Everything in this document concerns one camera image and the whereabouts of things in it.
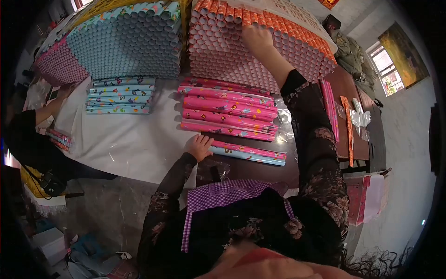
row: hand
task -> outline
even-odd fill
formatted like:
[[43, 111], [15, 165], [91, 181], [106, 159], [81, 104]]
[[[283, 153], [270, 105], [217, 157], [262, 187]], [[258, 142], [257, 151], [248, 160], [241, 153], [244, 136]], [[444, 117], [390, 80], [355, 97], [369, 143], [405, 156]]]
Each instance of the hand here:
[[277, 51], [273, 45], [273, 36], [266, 29], [261, 30], [252, 25], [244, 26], [242, 38], [245, 47], [259, 61], [263, 56], [268, 55], [268, 52]]
[[57, 98], [58, 99], [66, 99], [68, 98], [71, 93], [74, 91], [74, 89], [76, 88], [76, 84], [75, 83], [69, 83], [69, 84], [64, 84], [59, 88], [59, 92], [57, 93]]
[[196, 134], [191, 137], [184, 146], [185, 152], [190, 153], [197, 159], [197, 162], [201, 162], [209, 155], [214, 155], [211, 151], [208, 151], [211, 144], [214, 142], [213, 138], [208, 136], [200, 136]]

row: black sleeve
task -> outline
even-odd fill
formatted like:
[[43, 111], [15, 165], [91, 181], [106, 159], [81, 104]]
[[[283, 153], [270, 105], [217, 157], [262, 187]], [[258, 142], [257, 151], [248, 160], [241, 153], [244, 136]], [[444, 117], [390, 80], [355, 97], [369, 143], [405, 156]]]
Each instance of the black sleeve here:
[[193, 155], [187, 152], [183, 153], [151, 197], [138, 246], [137, 262], [139, 266], [147, 264], [150, 250], [156, 244], [158, 235], [164, 229], [166, 221], [179, 211], [178, 198], [196, 164], [197, 159]]
[[[339, 168], [336, 140], [318, 95], [297, 70], [289, 73], [281, 95], [297, 127], [299, 197], [315, 200], [335, 221], [345, 236], [348, 228], [347, 186]], [[289, 198], [291, 204], [297, 197]]]

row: white table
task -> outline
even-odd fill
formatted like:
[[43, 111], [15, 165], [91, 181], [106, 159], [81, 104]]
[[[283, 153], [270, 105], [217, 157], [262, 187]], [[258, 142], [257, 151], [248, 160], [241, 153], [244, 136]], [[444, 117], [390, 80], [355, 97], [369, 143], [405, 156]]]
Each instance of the white table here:
[[[65, 155], [97, 170], [160, 183], [195, 135], [179, 129], [181, 107], [173, 96], [179, 82], [157, 79], [153, 112], [149, 115], [87, 115], [85, 99], [90, 77], [64, 102], [55, 129], [71, 135], [74, 147]], [[186, 188], [195, 187], [196, 167]]]

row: cable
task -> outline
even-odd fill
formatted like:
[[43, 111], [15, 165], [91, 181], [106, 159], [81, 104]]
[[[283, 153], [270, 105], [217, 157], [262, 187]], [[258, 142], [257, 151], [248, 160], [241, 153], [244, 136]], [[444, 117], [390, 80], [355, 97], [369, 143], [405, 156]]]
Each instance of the cable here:
[[50, 200], [50, 199], [52, 199], [53, 197], [50, 197], [49, 199], [47, 199], [43, 194], [42, 194], [42, 192], [40, 192], [40, 190], [39, 190], [39, 187], [40, 187], [40, 185], [37, 185], [36, 184], [36, 181], [39, 181], [39, 178], [37, 178], [35, 175], [34, 175], [34, 173], [32, 173], [25, 165], [22, 165], [22, 167], [29, 173], [29, 175], [33, 178], [32, 179], [32, 181], [34, 182], [34, 185], [36, 185], [36, 188], [37, 188], [37, 191], [39, 192], [39, 194], [45, 199], [45, 200]]

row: purple gingham apron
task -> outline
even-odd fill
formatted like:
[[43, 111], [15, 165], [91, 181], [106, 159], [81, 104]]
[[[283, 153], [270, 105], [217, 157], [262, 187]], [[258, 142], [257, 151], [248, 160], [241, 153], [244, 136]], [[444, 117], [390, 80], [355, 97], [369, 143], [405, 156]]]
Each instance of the purple gingham apron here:
[[[285, 193], [283, 184], [281, 183], [270, 183], [252, 179], [211, 183], [190, 190], [187, 194], [187, 213], [186, 221], [184, 222], [181, 251], [186, 253], [188, 251], [192, 214], [194, 212], [227, 206], [239, 200], [254, 198], [260, 196], [266, 188], [275, 190], [281, 196]], [[283, 199], [283, 202], [288, 216], [290, 219], [293, 219], [294, 214], [289, 201]]]

